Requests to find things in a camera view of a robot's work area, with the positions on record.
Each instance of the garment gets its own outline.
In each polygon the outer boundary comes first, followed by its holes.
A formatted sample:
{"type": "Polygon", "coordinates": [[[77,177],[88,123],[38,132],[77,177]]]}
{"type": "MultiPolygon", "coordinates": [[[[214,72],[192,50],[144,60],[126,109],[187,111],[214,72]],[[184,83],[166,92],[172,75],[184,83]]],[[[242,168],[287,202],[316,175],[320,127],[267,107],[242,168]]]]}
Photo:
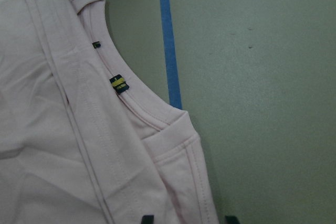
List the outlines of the garment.
{"type": "Polygon", "coordinates": [[[123,61],[104,4],[0,0],[0,223],[218,223],[188,112],[123,61]]]}

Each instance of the yellow stripe on label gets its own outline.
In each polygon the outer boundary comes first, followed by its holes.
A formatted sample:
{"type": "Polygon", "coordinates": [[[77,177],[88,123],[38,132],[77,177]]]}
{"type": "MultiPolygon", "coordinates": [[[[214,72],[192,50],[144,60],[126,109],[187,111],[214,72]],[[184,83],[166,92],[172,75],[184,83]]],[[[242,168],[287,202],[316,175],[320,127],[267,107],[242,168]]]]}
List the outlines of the yellow stripe on label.
{"type": "Polygon", "coordinates": [[[112,87],[116,87],[116,86],[122,84],[123,82],[125,82],[125,79],[124,78],[120,78],[120,79],[112,82],[112,87]]]}

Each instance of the blue stripe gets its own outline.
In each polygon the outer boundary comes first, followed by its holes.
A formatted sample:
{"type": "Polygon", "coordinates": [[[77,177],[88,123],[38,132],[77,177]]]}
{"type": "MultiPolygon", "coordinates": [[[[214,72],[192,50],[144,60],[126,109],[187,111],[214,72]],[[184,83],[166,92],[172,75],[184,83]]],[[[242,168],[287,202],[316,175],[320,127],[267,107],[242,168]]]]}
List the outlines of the blue stripe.
{"type": "Polygon", "coordinates": [[[169,101],[171,106],[182,109],[169,0],[160,0],[160,6],[169,101]]]}

